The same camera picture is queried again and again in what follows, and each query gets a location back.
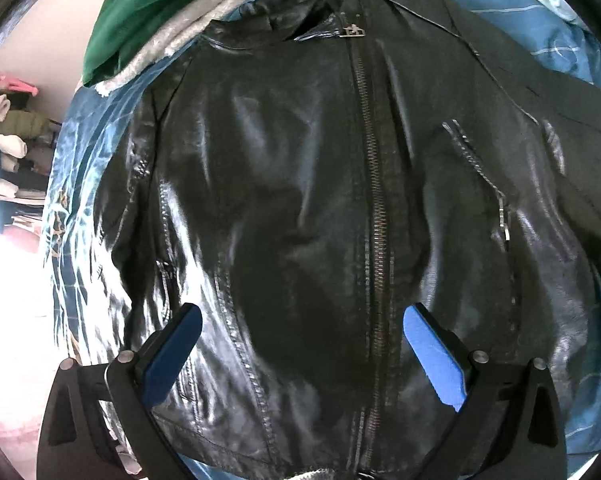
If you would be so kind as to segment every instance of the zipper pull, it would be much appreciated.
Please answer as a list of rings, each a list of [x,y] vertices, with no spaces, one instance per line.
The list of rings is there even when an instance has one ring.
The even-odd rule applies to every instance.
[[[344,27],[344,34],[341,34],[341,38],[362,38],[365,35],[365,29],[360,28],[355,23],[352,23],[349,27]]]

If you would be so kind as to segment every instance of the pink object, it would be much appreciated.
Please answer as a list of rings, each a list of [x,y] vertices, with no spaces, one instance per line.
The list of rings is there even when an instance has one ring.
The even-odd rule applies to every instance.
[[[38,89],[35,86],[7,75],[0,76],[0,91],[26,92],[34,97],[38,95]]]

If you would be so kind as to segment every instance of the metal bolt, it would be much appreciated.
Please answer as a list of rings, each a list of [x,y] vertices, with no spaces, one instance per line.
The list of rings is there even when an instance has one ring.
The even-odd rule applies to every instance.
[[[547,368],[547,363],[540,357],[534,357],[534,368],[536,368],[536,370],[544,370]]]
[[[482,350],[475,350],[471,354],[471,358],[475,362],[484,365],[485,363],[487,363],[489,361],[489,354],[487,352],[482,351]]]
[[[135,355],[131,350],[123,350],[118,354],[117,360],[120,363],[131,363]]]
[[[60,369],[61,370],[69,370],[69,368],[71,368],[75,362],[76,361],[74,361],[71,357],[68,357],[67,359],[63,359],[60,362]]]

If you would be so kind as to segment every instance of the black leather jacket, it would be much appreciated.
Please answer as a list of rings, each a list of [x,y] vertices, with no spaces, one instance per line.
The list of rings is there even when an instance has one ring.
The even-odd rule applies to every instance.
[[[156,418],[250,479],[412,478],[454,412],[404,340],[551,367],[565,412],[601,274],[601,91],[451,0],[257,0],[145,92],[100,183],[98,335],[181,303],[202,336]]]

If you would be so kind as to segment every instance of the blue bed sheet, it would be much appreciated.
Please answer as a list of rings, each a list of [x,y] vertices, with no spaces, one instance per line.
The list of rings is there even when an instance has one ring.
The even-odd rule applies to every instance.
[[[537,0],[456,0],[518,41],[542,65],[569,73],[601,88],[601,46],[589,33],[570,25]],[[91,294],[101,294],[90,283],[94,263],[92,207],[96,189],[130,115],[143,90],[173,59],[148,68],[136,80],[100,97],[80,89],[69,107],[58,140],[44,213],[46,251],[44,268],[52,283],[55,338],[60,346],[77,341],[83,359],[103,361],[103,349],[90,348],[89,331],[98,325],[98,312],[89,311]],[[601,449],[601,280],[591,324],[585,373],[566,423],[570,472]],[[106,330],[104,325],[99,330]],[[198,474],[218,478],[188,460]]]

